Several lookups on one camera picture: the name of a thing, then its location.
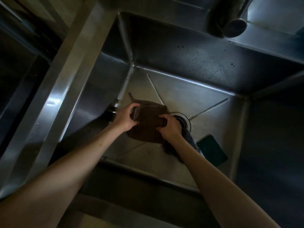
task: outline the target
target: green sponge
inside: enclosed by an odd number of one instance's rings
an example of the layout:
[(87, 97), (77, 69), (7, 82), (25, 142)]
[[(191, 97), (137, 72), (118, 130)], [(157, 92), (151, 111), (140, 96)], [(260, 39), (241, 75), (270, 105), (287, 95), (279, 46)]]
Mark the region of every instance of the green sponge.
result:
[(218, 166), (228, 159), (212, 135), (207, 136), (196, 144), (205, 158), (214, 166)]

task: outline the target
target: brown cloth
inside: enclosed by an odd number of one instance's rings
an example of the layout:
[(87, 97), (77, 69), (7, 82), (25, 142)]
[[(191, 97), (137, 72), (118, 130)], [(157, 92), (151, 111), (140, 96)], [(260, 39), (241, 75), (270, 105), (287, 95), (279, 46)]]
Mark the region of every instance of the brown cloth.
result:
[(159, 118), (158, 116), (161, 114), (169, 114), (167, 106), (152, 101), (134, 99), (131, 93), (129, 93), (129, 96), (132, 102), (139, 103), (140, 106), (134, 107), (135, 110), (133, 116), (131, 116), (131, 118), (134, 121), (138, 121), (139, 124), (129, 130), (127, 135), (139, 141), (163, 143), (164, 139), (162, 135), (156, 131), (156, 128), (166, 126), (167, 120)]

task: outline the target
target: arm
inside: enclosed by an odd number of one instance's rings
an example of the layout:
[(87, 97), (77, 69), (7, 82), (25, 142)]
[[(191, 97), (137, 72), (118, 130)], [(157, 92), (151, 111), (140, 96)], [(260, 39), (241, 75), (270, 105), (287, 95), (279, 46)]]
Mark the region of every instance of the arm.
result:
[(56, 227), (68, 205), (112, 142), (137, 122), (131, 103), (91, 142), (62, 157), (0, 204), (0, 227)]
[(158, 127), (178, 152), (197, 187), (222, 228), (271, 227), (279, 228), (249, 196), (230, 181), (222, 172), (201, 156), (181, 135), (179, 122), (170, 115), (166, 127)]

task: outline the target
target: sink drain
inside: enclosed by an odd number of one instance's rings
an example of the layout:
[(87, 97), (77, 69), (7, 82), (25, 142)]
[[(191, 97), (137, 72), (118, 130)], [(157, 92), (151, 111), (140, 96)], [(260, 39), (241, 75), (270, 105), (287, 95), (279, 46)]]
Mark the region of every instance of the sink drain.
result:
[(179, 123), (183, 129), (186, 129), (189, 132), (191, 131), (191, 124), (190, 124), (189, 119), (186, 117), (186, 115), (183, 115), (182, 113), (178, 113), (178, 112), (170, 113), (170, 115), (172, 115), (179, 121)]

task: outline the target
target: person's right arm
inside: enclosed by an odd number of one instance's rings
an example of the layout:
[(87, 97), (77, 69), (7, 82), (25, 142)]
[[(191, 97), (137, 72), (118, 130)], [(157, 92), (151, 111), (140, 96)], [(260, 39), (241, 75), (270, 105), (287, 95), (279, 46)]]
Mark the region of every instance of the person's right arm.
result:
[(171, 115), (160, 115), (160, 117), (167, 119), (167, 126), (158, 127), (157, 130), (176, 149), (184, 161), (222, 228), (279, 228), (279, 225), (248, 195), (182, 137), (181, 126), (177, 119)]

